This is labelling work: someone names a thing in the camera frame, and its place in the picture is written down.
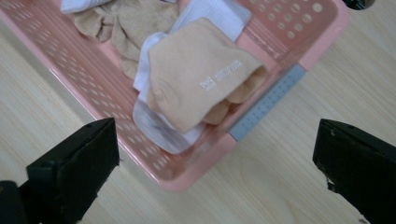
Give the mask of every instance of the sock label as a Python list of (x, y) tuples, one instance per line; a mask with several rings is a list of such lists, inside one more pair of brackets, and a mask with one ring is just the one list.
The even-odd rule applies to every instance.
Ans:
[(234, 60), (228, 66), (218, 71), (213, 77), (206, 77), (206, 80), (200, 82), (199, 84), (206, 91), (210, 91), (212, 90), (213, 87), (217, 85), (217, 83), (221, 82), (224, 78), (228, 77), (231, 73), (236, 71), (241, 66), (242, 66), (241, 61)]

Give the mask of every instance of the white fabric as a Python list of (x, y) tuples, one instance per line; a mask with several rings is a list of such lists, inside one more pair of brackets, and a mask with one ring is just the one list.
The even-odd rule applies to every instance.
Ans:
[(97, 7), (111, 0), (62, 0), (61, 12), (63, 14), (84, 11), (91, 7)]
[(208, 18), (235, 41), (250, 20), (251, 13), (234, 0), (191, 0), (169, 33), (202, 17)]
[[(248, 23), (251, 13), (233, 0), (191, 0), (170, 33), (176, 32), (189, 22), (202, 17), (208, 18), (232, 41), (235, 41)], [(203, 123), (199, 124), (187, 133), (182, 134), (176, 131), (164, 115), (151, 111), (147, 106), (149, 49), (166, 37), (167, 34), (164, 33), (153, 34), (146, 39), (142, 46), (137, 74), (134, 79), (134, 88), (140, 93), (134, 104), (133, 117), (136, 125), (148, 139), (162, 149), (172, 154), (178, 154), (196, 142), (205, 125)]]

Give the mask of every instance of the beige sock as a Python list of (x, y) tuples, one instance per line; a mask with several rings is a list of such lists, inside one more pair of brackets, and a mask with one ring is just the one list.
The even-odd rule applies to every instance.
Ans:
[(221, 101), (209, 110), (202, 122), (213, 125), (220, 124), (227, 116), (228, 111), (230, 110), (230, 105), (231, 103), (228, 100)]
[(170, 34), (148, 56), (152, 98), (182, 133), (201, 122), (213, 106), (262, 67), (208, 19)]
[(244, 103), (262, 85), (266, 77), (265, 68), (259, 67), (242, 85), (227, 96), (227, 100), (234, 104)]
[(75, 13), (75, 25), (84, 35), (102, 42), (111, 36), (113, 46), (120, 53), (122, 72), (134, 78), (146, 38), (156, 32), (167, 33), (177, 16), (177, 4), (159, 0), (114, 0)]

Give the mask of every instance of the pink plastic basket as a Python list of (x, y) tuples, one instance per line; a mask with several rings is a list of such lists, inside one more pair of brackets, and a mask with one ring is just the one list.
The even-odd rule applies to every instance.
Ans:
[[(119, 68), (118, 53), (109, 43), (81, 35), (73, 18), (61, 14), (60, 2), (0, 0), (0, 17), (95, 119), (116, 119), (122, 149), (168, 190), (188, 188), (229, 152), (276, 102), (264, 103), (270, 90), (296, 67), (300, 73), (311, 68), (347, 26), (340, 0), (237, 0), (253, 14), (237, 44), (263, 61), (269, 78), (220, 125), (207, 127), (193, 147), (172, 155), (134, 125), (137, 92)], [(180, 7), (188, 2), (179, 1)], [(286, 89), (296, 81), (285, 80)]]

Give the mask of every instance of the clothing pile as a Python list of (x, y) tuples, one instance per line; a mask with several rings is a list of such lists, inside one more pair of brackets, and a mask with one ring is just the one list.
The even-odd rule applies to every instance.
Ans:
[(233, 0), (191, 0), (180, 15), (172, 0), (64, 2), (84, 35), (111, 38), (139, 91), (135, 124), (170, 153), (191, 147), (266, 79), (263, 64), (234, 43), (251, 13)]

